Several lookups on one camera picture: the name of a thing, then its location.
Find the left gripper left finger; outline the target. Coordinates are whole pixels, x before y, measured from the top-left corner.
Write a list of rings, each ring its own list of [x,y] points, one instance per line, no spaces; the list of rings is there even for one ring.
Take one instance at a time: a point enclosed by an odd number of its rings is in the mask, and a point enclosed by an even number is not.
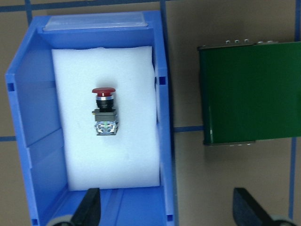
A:
[[[101,219],[99,188],[87,190],[84,198],[71,218],[72,226],[98,226]]]

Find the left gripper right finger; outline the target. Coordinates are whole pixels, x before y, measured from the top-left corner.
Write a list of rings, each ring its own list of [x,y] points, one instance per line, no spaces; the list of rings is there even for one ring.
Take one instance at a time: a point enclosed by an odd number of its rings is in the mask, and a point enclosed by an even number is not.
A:
[[[234,188],[232,215],[237,226],[272,226],[271,216],[245,188]]]

